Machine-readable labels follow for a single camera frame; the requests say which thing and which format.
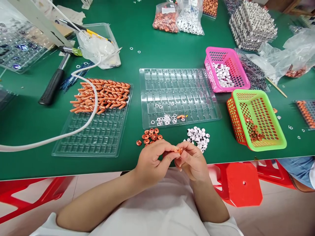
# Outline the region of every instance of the black rubber grip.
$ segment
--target black rubber grip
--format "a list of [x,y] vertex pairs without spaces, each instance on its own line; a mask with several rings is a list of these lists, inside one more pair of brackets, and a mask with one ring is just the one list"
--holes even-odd
[[55,93],[59,90],[59,86],[61,83],[61,80],[64,75],[64,70],[62,69],[57,69],[54,75],[52,76],[52,79],[50,80],[44,94],[38,101],[39,104],[41,105],[46,105],[49,106],[53,102],[53,97]]

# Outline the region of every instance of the white power cord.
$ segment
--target white power cord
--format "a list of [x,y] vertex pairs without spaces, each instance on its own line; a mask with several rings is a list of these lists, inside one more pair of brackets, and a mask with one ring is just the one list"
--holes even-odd
[[[47,0],[64,18],[66,18],[78,31],[82,32],[78,27],[76,27],[51,1]],[[97,107],[98,107],[98,97],[97,97],[97,91],[96,91],[96,88],[95,86],[87,79],[83,78],[82,76],[79,76],[79,75],[76,75],[76,73],[78,72],[81,72],[81,71],[84,71],[84,70],[87,70],[87,69],[91,69],[91,68],[94,68],[94,67],[97,67],[101,61],[102,61],[102,58],[101,58],[101,53],[98,52],[98,57],[99,57],[99,60],[96,64],[92,65],[92,66],[89,66],[89,67],[85,67],[85,68],[82,68],[82,69],[78,69],[74,72],[71,73],[72,76],[74,77],[77,77],[79,79],[82,79],[84,80],[85,82],[89,83],[91,86],[92,86],[92,89],[94,91],[94,94],[95,94],[95,106],[94,106],[94,109],[93,109],[93,112],[90,116],[90,118],[88,119],[88,121],[86,122],[86,124],[84,126],[82,126],[81,128],[75,130],[75,131],[72,131],[70,133],[66,133],[66,134],[62,134],[60,136],[56,136],[54,138],[50,138],[50,139],[47,139],[47,140],[44,140],[44,141],[41,141],[41,142],[38,142],[38,143],[33,143],[33,144],[28,144],[28,145],[22,145],[22,146],[5,146],[5,145],[0,145],[0,152],[16,152],[16,151],[24,151],[24,150],[28,150],[28,149],[32,149],[32,148],[36,148],[36,147],[39,147],[39,146],[42,146],[42,145],[45,145],[45,144],[48,144],[48,143],[51,143],[51,142],[54,142],[54,141],[57,141],[58,139],[62,139],[62,138],[66,138],[66,137],[69,137],[71,135],[74,135],[74,134],[77,134],[78,132],[84,130],[90,123],[91,121],[93,120],[95,114],[96,114],[96,111],[97,111]]]

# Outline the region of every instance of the green table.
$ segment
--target green table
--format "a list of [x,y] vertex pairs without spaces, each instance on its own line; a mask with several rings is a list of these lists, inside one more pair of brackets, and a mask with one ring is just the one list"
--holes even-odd
[[[136,166],[142,149],[136,145],[136,140],[143,134],[139,68],[204,68],[205,49],[208,46],[236,46],[228,24],[227,10],[222,1],[219,1],[216,20],[202,17],[205,36],[154,30],[152,22],[158,3],[159,1],[148,0],[136,3],[94,0],[91,8],[84,10],[87,17],[84,23],[110,23],[119,47],[123,47],[120,52],[120,67],[109,70],[94,68],[88,72],[88,77],[115,79],[133,83],[135,86],[120,155],[117,158],[53,157],[51,152],[55,143],[22,152],[2,152],[0,180],[123,171]],[[62,5],[76,11],[82,10],[81,4],[76,0],[64,2]],[[273,17],[278,27],[278,38],[272,45],[281,48],[292,36],[288,28],[292,22],[288,15],[273,13]],[[31,144],[61,133],[71,108],[69,101],[73,100],[80,84],[75,84],[65,94],[60,92],[51,107],[37,103],[60,61],[58,53],[54,53],[36,63],[23,75],[6,71],[2,76],[1,84],[19,96],[1,112],[1,144]],[[75,70],[77,64],[80,65],[84,61],[84,58],[71,58],[66,67],[66,76]],[[282,117],[280,124],[288,143],[287,148],[283,150],[252,152],[246,146],[238,144],[225,103],[230,94],[217,94],[223,118],[198,124],[198,127],[205,128],[211,135],[210,144],[204,154],[207,163],[250,161],[255,157],[262,160],[314,155],[315,148],[310,145],[310,140],[315,139],[315,132],[306,129],[303,118],[292,103],[296,99],[314,99],[314,76],[312,69],[300,79],[282,78],[279,87],[288,98],[282,96],[274,87],[270,87],[271,92],[268,95],[273,107],[278,110],[277,115]],[[176,145],[187,138],[186,130],[191,126],[193,125],[161,128],[160,132],[167,141]]]

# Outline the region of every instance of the pink basket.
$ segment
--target pink basket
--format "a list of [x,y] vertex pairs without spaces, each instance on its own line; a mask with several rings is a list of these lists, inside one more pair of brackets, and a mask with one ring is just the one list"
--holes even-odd
[[[216,70],[212,63],[227,65],[230,68],[230,75],[234,87],[224,88],[220,85]],[[247,79],[243,66],[233,49],[207,47],[206,59],[204,61],[208,77],[214,92],[233,92],[235,89],[249,89],[250,83]]]

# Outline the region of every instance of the green basket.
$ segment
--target green basket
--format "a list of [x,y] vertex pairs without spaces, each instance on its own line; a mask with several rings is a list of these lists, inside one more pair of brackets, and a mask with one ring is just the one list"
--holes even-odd
[[[265,92],[236,89],[226,103],[237,142],[248,146],[252,151],[286,148],[286,139]],[[262,141],[252,143],[249,135],[252,124],[246,122],[244,116],[252,119],[258,126],[258,132],[265,135]]]

